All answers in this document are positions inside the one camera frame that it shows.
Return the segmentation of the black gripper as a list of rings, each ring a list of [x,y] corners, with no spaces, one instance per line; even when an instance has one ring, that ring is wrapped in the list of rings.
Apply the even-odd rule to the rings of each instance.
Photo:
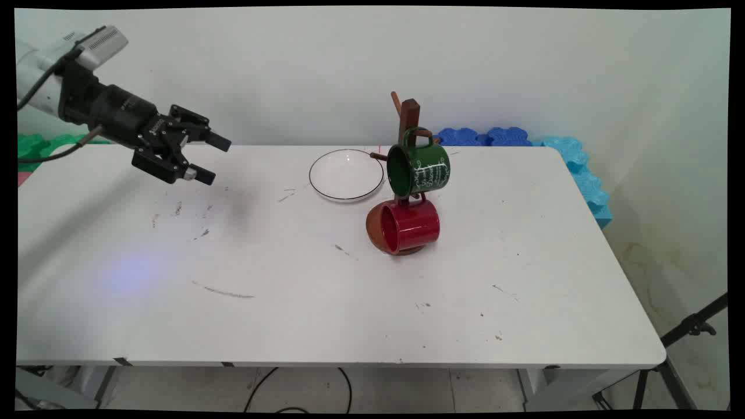
[[[164,158],[180,155],[180,143],[173,133],[165,133],[166,116],[147,100],[117,85],[105,85],[90,69],[73,58],[63,58],[58,68],[61,78],[58,116],[88,129],[101,126],[101,135],[128,148],[136,149],[132,165],[169,184],[177,180],[212,185],[216,174],[194,164],[175,164]],[[227,152],[230,140],[210,127],[207,117],[173,104],[169,109],[169,129]]]

